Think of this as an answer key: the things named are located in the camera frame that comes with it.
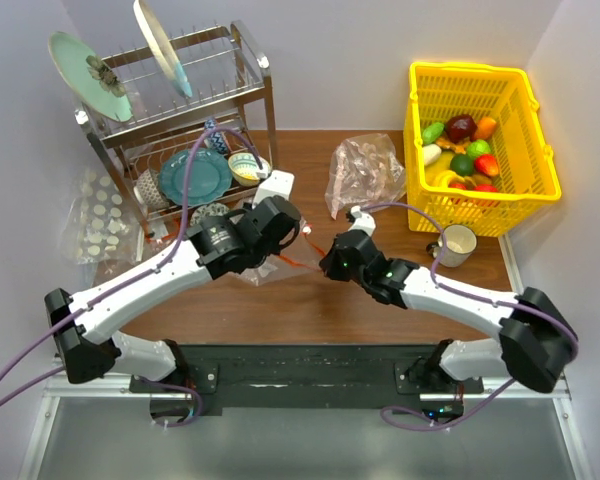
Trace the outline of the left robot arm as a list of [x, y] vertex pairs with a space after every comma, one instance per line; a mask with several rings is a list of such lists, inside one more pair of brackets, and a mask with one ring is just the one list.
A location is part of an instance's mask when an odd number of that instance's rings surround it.
[[184, 290], [260, 266], [295, 240], [300, 221], [288, 200], [268, 197], [249, 210], [203, 218], [161, 253], [99, 287], [47, 294], [49, 322], [69, 382], [117, 372], [153, 381], [165, 392], [180, 390], [190, 375], [180, 347], [172, 340], [133, 337], [122, 328]]

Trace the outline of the yellow toy banana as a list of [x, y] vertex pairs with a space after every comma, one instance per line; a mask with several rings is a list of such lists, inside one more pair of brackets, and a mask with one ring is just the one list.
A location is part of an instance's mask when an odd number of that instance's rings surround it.
[[473, 189], [475, 182], [470, 176], [461, 176], [453, 170], [444, 170], [434, 177], [433, 185], [439, 188]]

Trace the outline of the clear zip top bag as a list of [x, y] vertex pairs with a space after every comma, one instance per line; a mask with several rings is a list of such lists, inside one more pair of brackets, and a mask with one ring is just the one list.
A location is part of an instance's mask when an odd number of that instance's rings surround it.
[[312, 239], [312, 226], [302, 219], [300, 233], [280, 255], [269, 256], [260, 266], [235, 274], [253, 286], [283, 281], [300, 275], [320, 272], [319, 262], [326, 252]]

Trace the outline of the red toy tomato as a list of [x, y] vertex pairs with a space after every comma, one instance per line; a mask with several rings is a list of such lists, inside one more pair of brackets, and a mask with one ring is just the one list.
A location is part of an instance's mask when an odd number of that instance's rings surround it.
[[499, 201], [497, 200], [497, 194], [499, 193], [499, 190], [493, 185], [479, 184], [473, 189], [473, 191], [487, 195], [486, 198], [474, 200], [474, 203], [478, 207], [491, 208], [499, 205]]

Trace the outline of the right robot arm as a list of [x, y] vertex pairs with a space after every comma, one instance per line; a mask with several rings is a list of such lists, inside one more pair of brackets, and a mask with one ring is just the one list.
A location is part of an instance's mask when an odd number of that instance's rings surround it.
[[577, 355], [575, 331], [539, 289], [516, 294], [434, 276], [417, 263], [386, 257], [357, 229], [335, 237], [320, 268], [331, 280], [356, 283], [381, 304], [441, 315], [485, 334], [481, 341], [450, 342], [426, 367], [426, 382], [436, 392], [504, 370], [521, 385], [550, 393]]

